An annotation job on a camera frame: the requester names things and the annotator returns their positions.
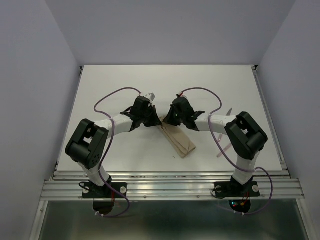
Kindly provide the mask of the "beige cloth napkin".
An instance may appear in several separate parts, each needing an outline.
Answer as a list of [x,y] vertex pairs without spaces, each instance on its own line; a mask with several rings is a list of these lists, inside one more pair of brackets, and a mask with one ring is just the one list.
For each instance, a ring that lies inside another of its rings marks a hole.
[[197,148],[190,138],[177,126],[162,123],[159,126],[159,130],[182,159]]

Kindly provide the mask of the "pink handled fork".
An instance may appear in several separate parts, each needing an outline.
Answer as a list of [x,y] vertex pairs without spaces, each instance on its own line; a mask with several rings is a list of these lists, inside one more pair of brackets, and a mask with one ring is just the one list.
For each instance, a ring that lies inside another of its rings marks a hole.
[[222,151],[216,156],[217,158],[220,158],[227,150],[229,150],[232,147],[232,144],[229,143],[226,147],[222,149]]

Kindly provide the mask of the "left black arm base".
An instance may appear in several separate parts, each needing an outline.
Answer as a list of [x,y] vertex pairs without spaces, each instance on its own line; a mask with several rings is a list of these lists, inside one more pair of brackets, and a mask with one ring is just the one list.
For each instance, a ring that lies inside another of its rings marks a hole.
[[[127,186],[126,182],[109,182],[113,189],[118,191],[124,196],[127,196]],[[79,187],[82,189],[82,198],[83,199],[121,199],[123,198],[119,194],[115,193],[106,185],[97,186],[91,181],[81,181]]]

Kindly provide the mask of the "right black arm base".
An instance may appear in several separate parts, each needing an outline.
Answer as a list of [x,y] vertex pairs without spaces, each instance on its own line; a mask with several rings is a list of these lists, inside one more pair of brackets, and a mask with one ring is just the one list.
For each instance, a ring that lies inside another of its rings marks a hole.
[[215,182],[211,195],[217,199],[259,197],[260,191],[258,183],[254,181],[254,177],[251,177],[244,185],[231,177],[230,181]]

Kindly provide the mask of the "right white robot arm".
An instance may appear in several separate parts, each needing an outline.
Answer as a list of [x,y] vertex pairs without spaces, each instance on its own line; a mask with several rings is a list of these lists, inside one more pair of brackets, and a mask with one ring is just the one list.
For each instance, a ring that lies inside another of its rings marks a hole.
[[195,111],[184,96],[177,97],[163,120],[172,126],[185,125],[189,130],[226,135],[237,154],[231,192],[242,195],[248,190],[255,164],[260,152],[268,141],[267,134],[252,116],[245,111],[238,115],[210,115],[205,111]]

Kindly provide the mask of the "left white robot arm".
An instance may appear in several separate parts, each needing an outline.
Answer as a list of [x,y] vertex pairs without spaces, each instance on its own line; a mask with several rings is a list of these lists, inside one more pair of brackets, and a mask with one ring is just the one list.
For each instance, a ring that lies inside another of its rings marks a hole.
[[65,153],[87,174],[94,184],[94,191],[100,197],[111,193],[111,177],[102,167],[99,169],[107,139],[115,135],[129,133],[139,128],[160,126],[156,106],[153,105],[155,95],[148,93],[138,96],[133,106],[115,117],[100,121],[83,119],[78,124],[65,148]]

